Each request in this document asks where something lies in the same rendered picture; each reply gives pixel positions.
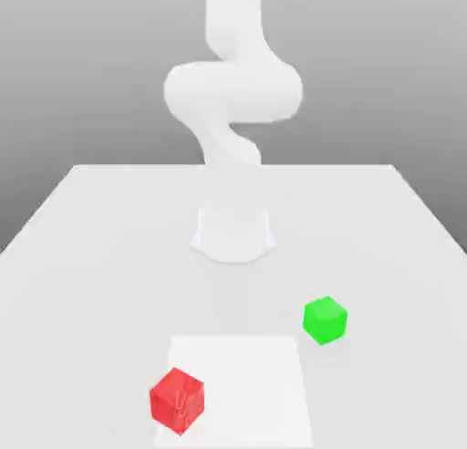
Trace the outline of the small red cube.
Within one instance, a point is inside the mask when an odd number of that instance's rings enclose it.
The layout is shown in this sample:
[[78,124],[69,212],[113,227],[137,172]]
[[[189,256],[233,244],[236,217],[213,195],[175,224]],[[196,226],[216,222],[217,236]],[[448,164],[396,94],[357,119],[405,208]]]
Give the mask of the small red cube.
[[171,368],[150,389],[152,418],[178,435],[204,411],[204,382],[178,368]]

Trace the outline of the small green cube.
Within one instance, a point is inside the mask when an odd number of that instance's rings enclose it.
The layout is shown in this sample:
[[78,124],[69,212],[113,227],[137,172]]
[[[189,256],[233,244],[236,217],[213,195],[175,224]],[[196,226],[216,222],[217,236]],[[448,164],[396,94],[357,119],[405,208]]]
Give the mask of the small green cube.
[[305,304],[303,329],[319,345],[326,345],[345,335],[347,319],[347,310],[325,296]]

